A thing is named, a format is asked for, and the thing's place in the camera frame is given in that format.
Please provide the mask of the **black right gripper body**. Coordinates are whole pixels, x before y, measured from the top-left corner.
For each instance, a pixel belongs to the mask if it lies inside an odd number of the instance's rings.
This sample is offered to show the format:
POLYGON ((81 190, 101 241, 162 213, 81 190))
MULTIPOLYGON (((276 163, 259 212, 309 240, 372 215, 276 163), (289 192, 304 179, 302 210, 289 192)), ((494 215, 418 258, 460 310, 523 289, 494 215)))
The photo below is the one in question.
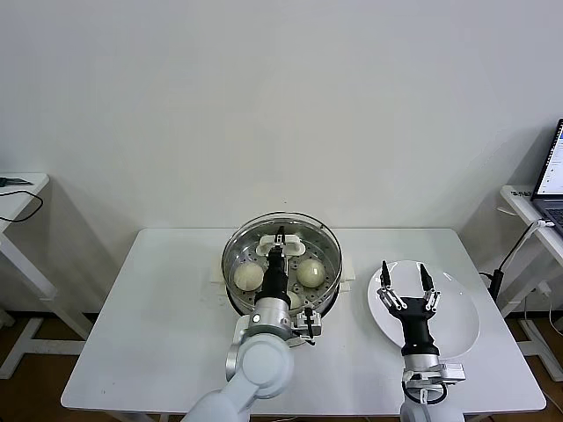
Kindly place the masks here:
POLYGON ((431 309, 427 309, 427 301, 423 298, 402 297, 406 308, 398 309, 396 306, 389 307, 389 313, 401 322, 404 345, 401 348, 403 356, 415 354, 431 354, 438 356, 439 349, 435 346, 435 340, 430 334, 428 321, 435 315, 431 309))

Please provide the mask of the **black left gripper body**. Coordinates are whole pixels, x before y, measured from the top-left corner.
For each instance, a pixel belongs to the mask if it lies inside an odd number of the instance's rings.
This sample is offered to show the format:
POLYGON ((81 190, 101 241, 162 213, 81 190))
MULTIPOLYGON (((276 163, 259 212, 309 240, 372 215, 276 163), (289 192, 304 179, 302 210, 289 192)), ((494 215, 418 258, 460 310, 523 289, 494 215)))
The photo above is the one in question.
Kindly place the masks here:
POLYGON ((286 259, 282 248, 272 248, 267 254, 267 270, 264 272, 261 290, 257 301, 264 298, 280 299, 290 302, 287 294, 289 277, 286 274, 286 259))

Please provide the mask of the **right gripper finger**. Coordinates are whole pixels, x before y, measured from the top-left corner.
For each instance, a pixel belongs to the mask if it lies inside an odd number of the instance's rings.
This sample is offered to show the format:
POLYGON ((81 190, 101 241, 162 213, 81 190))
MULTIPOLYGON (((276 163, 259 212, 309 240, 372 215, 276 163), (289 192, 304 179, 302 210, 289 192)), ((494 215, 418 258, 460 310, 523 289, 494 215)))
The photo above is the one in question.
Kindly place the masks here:
POLYGON ((391 287, 391 276, 385 260, 382 262, 381 267, 379 298, 388 310, 407 309, 406 303, 391 287))
POLYGON ((439 302, 439 292, 435 290, 433 279, 423 264, 420 264, 420 280, 424 290, 426 308, 436 309, 439 302))

